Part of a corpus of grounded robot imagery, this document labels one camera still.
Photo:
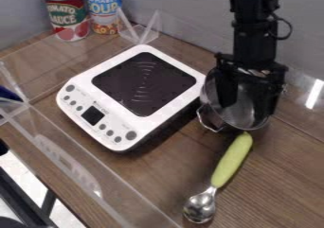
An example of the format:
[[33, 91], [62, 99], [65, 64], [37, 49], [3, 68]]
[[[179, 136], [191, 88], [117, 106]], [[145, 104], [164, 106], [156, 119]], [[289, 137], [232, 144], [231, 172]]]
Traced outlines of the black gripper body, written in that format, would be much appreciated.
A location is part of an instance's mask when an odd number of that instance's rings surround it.
[[278, 22], [264, 20], [256, 23], [234, 21], [232, 53], [215, 54], [216, 80], [283, 80], [287, 68], [275, 61], [279, 37]]

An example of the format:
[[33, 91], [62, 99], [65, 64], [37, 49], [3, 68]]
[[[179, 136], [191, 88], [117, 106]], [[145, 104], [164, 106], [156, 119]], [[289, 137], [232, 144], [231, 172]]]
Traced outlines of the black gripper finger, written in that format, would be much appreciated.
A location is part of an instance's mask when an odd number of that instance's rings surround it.
[[252, 77], [250, 87], [254, 118], [258, 122], [264, 122], [272, 115], [278, 96], [283, 90], [283, 82], [279, 79]]
[[218, 69], [215, 72], [215, 87], [222, 108], [236, 102], [238, 83], [231, 71]]

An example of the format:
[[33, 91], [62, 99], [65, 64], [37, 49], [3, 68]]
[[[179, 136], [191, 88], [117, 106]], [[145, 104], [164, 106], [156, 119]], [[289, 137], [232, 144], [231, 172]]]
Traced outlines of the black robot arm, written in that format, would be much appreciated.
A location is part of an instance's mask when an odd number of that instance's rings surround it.
[[216, 53], [215, 88], [219, 105], [238, 102], [239, 86], [247, 88], [254, 116], [272, 115], [283, 91], [289, 68], [275, 61], [277, 43], [289, 38], [279, 33], [287, 20], [275, 14], [279, 0], [228, 0], [234, 13], [232, 52]]

